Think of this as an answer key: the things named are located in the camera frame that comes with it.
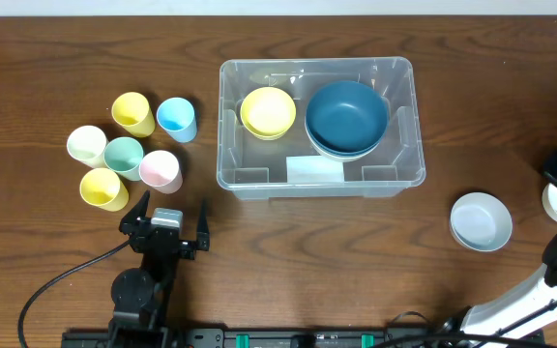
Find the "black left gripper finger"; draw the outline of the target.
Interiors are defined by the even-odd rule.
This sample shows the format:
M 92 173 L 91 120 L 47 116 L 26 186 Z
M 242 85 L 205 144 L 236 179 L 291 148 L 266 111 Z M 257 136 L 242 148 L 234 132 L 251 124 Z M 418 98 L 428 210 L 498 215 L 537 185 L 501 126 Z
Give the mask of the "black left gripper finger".
M 149 205 L 150 191 L 146 190 L 139 201 L 122 217 L 119 231 L 124 235 L 134 235 L 150 223 L 146 217 Z
M 196 227 L 196 249 L 210 249 L 210 230 L 206 217 L 206 202 L 202 201 Z

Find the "dark blue bowl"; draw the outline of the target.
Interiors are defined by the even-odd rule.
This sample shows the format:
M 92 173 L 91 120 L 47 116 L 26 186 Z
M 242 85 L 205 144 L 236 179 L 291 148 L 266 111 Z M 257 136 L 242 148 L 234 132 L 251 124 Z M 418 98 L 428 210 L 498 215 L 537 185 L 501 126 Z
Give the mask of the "dark blue bowl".
M 312 128 L 306 126 L 309 141 L 314 140 L 323 149 L 336 155 L 358 155 L 379 145 L 386 133 L 387 127 L 349 126 L 343 129 L 339 126 Z
M 349 126 L 388 128 L 389 108 L 372 88 L 356 81 L 337 81 L 318 89 L 308 102 L 305 125 L 318 128 Z

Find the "small yellow bowl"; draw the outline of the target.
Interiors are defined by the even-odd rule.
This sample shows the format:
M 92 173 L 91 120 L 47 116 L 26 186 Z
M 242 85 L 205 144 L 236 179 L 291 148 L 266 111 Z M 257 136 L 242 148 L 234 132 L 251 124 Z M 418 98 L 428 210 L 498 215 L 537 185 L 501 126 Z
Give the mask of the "small yellow bowl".
M 261 87 L 244 98 L 240 107 L 243 126 L 261 140 L 277 140 L 287 133 L 297 115 L 292 98 L 276 87 Z

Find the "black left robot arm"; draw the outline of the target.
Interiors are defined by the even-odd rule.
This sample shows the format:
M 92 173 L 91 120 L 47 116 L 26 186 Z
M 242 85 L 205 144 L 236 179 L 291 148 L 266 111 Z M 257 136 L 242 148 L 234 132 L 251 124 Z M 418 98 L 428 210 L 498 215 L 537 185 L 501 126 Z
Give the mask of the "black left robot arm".
M 120 220 L 119 231 L 129 238 L 132 251 L 142 255 L 141 265 L 120 273 L 111 285 L 114 303 L 109 334 L 157 333 L 164 326 L 178 262 L 193 260 L 210 249 L 206 204 L 200 206 L 195 239 L 181 238 L 183 213 L 157 208 L 147 215 L 150 192 Z

